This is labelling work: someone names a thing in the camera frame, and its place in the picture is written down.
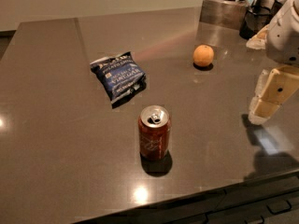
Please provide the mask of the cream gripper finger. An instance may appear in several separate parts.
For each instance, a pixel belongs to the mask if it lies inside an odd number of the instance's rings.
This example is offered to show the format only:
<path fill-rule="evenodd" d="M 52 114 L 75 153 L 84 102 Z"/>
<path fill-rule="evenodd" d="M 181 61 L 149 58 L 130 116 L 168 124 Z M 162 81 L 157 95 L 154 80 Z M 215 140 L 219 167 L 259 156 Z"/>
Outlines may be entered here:
<path fill-rule="evenodd" d="M 261 74 L 259 75 L 256 87 L 255 87 L 255 95 L 257 97 L 261 97 L 262 96 L 262 93 L 263 93 L 263 90 L 265 88 L 265 85 L 266 85 L 268 77 L 269 77 L 269 71 L 266 70 L 266 69 L 264 69 L 261 72 Z"/>
<path fill-rule="evenodd" d="M 254 94 L 249 105 L 249 121 L 262 125 L 299 89 L 299 68 L 283 65 L 269 71 L 262 96 Z"/>

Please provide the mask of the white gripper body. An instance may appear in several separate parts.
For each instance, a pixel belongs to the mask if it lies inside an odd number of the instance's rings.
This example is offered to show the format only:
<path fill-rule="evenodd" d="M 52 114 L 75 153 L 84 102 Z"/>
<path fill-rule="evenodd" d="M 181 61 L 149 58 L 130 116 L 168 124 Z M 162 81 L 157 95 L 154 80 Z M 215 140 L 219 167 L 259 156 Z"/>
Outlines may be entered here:
<path fill-rule="evenodd" d="M 269 22 L 265 50 L 277 63 L 299 64 L 299 0 L 287 0 Z"/>

